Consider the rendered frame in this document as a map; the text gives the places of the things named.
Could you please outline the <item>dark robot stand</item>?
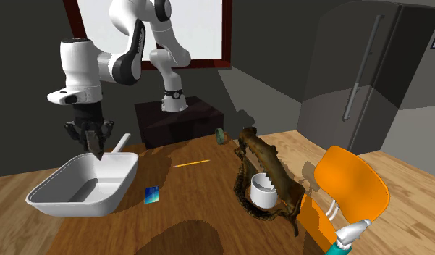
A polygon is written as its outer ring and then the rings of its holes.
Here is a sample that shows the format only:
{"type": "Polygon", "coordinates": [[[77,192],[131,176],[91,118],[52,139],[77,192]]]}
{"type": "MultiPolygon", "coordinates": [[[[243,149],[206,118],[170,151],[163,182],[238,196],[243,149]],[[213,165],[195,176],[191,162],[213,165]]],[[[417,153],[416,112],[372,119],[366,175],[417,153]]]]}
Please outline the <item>dark robot stand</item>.
{"type": "Polygon", "coordinates": [[[160,101],[135,105],[140,136],[147,149],[188,141],[215,133],[224,126],[224,114],[197,96],[186,98],[188,108],[163,112],[160,101]]]}

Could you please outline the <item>yellow pencil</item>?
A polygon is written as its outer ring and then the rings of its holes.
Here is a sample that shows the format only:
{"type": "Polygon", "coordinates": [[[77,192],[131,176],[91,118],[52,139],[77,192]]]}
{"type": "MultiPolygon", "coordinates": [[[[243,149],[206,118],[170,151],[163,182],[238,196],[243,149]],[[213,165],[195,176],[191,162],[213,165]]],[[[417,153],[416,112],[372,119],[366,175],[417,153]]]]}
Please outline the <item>yellow pencil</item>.
{"type": "Polygon", "coordinates": [[[190,166],[190,165],[194,165],[194,164],[202,164],[202,163],[206,163],[206,162],[210,162],[210,159],[205,159],[205,160],[200,160],[200,161],[196,161],[196,162],[188,162],[188,163],[184,163],[184,164],[178,164],[178,165],[174,165],[174,168],[178,168],[178,167],[186,167],[186,166],[190,166]]]}

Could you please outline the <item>orange chair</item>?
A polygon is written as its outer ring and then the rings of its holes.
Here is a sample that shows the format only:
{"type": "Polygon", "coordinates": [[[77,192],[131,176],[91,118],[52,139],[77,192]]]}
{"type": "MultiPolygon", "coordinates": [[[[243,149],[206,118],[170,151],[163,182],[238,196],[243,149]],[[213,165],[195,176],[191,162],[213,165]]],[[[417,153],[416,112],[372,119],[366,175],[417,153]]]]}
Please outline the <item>orange chair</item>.
{"type": "Polygon", "coordinates": [[[325,212],[305,194],[297,219],[324,255],[348,255],[352,243],[388,207],[389,190],[369,164],[338,146],[326,150],[313,176],[331,205],[325,212]]]}

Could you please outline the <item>brown wooden table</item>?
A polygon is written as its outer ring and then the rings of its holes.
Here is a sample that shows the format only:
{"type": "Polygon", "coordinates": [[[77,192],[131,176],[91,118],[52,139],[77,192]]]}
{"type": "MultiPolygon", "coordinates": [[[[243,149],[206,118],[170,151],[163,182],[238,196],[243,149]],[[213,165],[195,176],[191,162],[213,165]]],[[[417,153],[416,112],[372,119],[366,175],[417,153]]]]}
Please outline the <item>brown wooden table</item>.
{"type": "Polygon", "coordinates": [[[240,159],[235,143],[213,136],[156,149],[131,145],[138,170],[117,209],[95,218],[67,218],[46,255],[324,255],[302,227],[281,217],[262,221],[233,191],[240,159]],[[210,162],[174,168],[174,165],[210,162]],[[144,204],[159,186],[159,201],[144,204]]]}

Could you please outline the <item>window with dark red frame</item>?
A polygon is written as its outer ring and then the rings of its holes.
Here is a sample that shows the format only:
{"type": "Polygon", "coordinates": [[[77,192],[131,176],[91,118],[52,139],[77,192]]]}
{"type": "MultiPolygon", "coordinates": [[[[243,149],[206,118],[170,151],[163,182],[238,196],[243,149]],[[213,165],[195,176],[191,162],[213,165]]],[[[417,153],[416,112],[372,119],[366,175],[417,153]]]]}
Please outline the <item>window with dark red frame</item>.
{"type": "MultiPolygon", "coordinates": [[[[231,66],[232,0],[170,0],[172,28],[177,41],[190,52],[190,68],[231,66]]],[[[128,37],[111,23],[112,0],[63,0],[76,38],[88,38],[95,46],[119,54],[128,37]]]]}

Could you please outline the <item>brown toothed jaw bone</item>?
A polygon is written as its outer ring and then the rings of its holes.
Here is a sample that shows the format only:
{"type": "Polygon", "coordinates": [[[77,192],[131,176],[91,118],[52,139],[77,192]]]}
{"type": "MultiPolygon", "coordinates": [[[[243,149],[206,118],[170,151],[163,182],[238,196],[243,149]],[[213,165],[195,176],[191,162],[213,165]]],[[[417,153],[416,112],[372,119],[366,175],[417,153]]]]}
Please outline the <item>brown toothed jaw bone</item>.
{"type": "Polygon", "coordinates": [[[297,216],[300,213],[305,188],[288,176],[277,157],[276,146],[267,144],[256,133],[256,127],[246,127],[239,134],[239,146],[235,149],[235,154],[241,159],[242,164],[239,167],[233,191],[239,204],[251,217],[266,221],[281,216],[292,224],[295,235],[298,235],[297,216]],[[281,203],[273,209],[262,210],[260,206],[256,206],[245,196],[251,184],[251,178],[258,173],[256,167],[246,156],[247,150],[255,154],[263,172],[267,174],[279,195],[281,203]]]}

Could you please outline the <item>white cup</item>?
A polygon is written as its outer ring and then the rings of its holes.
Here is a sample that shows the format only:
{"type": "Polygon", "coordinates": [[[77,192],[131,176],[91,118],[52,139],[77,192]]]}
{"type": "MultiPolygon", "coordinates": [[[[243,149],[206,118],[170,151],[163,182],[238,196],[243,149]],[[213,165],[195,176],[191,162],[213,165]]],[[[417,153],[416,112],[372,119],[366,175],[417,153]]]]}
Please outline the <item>white cup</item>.
{"type": "Polygon", "coordinates": [[[266,173],[258,173],[252,176],[250,181],[250,199],[262,209],[273,208],[278,199],[276,189],[266,173]]]}

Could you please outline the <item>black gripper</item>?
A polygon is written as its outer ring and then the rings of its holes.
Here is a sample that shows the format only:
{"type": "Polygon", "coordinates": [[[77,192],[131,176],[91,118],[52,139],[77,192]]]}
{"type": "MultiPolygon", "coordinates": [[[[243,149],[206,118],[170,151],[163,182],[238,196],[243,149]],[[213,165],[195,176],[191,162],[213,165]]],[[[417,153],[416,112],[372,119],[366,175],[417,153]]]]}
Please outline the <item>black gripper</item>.
{"type": "Polygon", "coordinates": [[[74,104],[72,108],[75,119],[64,124],[65,130],[71,139],[83,147],[84,151],[89,150],[97,160],[101,161],[104,155],[104,144],[111,136],[114,122],[104,121],[101,102],[74,104]]]}

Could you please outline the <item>grey refrigerator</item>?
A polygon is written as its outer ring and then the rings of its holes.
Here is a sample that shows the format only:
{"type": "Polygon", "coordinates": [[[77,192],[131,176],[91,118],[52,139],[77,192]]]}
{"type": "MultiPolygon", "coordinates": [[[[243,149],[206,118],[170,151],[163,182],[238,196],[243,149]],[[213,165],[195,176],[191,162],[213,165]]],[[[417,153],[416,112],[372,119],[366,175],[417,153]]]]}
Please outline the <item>grey refrigerator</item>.
{"type": "Polygon", "coordinates": [[[320,20],[297,131],[323,149],[378,151],[435,30],[435,7],[351,1],[320,20]]]}

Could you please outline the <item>small blue card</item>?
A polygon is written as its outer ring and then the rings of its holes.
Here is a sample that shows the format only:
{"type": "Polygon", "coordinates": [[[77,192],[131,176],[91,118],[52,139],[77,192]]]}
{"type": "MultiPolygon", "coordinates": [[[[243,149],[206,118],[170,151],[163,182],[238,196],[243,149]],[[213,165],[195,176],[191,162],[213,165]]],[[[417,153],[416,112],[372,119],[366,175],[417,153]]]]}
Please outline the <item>small blue card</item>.
{"type": "Polygon", "coordinates": [[[145,189],[144,204],[152,204],[159,201],[159,186],[152,186],[145,189]]]}

